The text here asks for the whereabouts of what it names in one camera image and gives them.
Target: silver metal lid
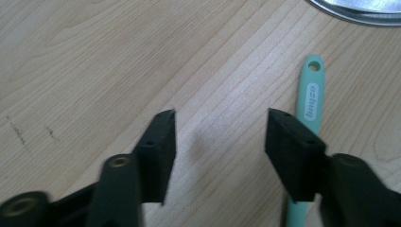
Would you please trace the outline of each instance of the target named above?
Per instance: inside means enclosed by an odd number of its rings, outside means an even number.
[[[401,0],[308,0],[342,19],[369,26],[401,26]]]

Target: scratch mark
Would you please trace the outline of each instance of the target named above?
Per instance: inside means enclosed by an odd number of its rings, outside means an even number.
[[[60,140],[58,138],[56,138],[56,136],[54,136],[54,133],[52,130],[50,130],[50,128],[46,127],[47,131],[49,132],[49,135],[52,139],[54,139],[55,141],[59,142]]]
[[[6,119],[9,121],[9,124],[11,125],[11,127],[14,129],[15,133],[17,133],[18,138],[21,141],[21,144],[26,148],[27,152],[30,154],[30,150],[27,148],[26,146],[26,140],[24,139],[20,129],[18,129],[14,123],[12,123],[11,119],[9,118],[9,116],[6,116]]]

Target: metal rivet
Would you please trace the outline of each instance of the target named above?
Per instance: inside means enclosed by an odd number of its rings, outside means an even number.
[[[121,167],[121,166],[126,166],[131,160],[126,157],[118,157],[114,158],[113,160],[110,161],[109,165],[111,167]]]
[[[33,197],[21,198],[18,201],[14,201],[8,205],[3,210],[2,215],[4,217],[20,216],[35,207],[37,203],[38,199]]]

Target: wooden table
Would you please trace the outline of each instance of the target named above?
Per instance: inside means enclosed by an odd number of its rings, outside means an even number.
[[[2,1],[0,200],[96,181],[175,108],[178,155],[147,226],[279,226],[267,108],[294,113],[311,53],[326,67],[327,152],[361,157],[401,191],[400,40],[306,1]],[[317,207],[307,226],[321,226]]]

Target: clamp jaw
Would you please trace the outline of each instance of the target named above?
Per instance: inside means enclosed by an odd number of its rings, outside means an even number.
[[[325,143],[291,114],[269,109],[265,148],[295,201],[322,195],[324,226],[401,226],[401,194],[388,189],[361,159],[326,156]]]
[[[175,112],[158,113],[132,153],[104,163],[97,183],[53,202],[39,191],[15,196],[0,206],[0,226],[143,226],[141,204],[165,201],[175,156]]]

